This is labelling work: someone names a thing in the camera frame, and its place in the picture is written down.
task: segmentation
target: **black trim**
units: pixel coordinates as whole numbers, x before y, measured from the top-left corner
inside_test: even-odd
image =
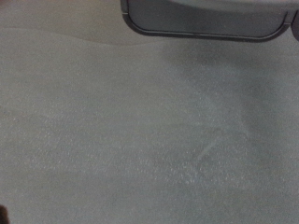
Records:
[[[299,41],[299,12],[296,13],[292,22],[292,34]]]
[[[238,35],[206,35],[206,34],[192,34],[192,33],[176,33],[176,32],[163,32],[163,31],[149,31],[144,30],[134,24],[128,13],[122,13],[123,19],[127,25],[135,32],[141,35],[151,35],[151,36],[167,36],[167,37],[180,37],[180,38],[197,38],[197,39],[215,39],[215,40],[231,40],[231,41],[241,41],[241,42],[265,42],[282,35],[290,27],[289,23],[283,23],[273,34],[261,37],[248,37],[248,36],[238,36]]]

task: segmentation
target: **gray carpet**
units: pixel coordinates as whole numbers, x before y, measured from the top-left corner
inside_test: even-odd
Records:
[[[299,43],[145,37],[119,1],[0,5],[14,224],[299,223]]]

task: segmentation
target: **floor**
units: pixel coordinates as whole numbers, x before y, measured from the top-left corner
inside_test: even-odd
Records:
[[[1,0],[14,224],[299,223],[299,43],[146,37],[119,1]]]

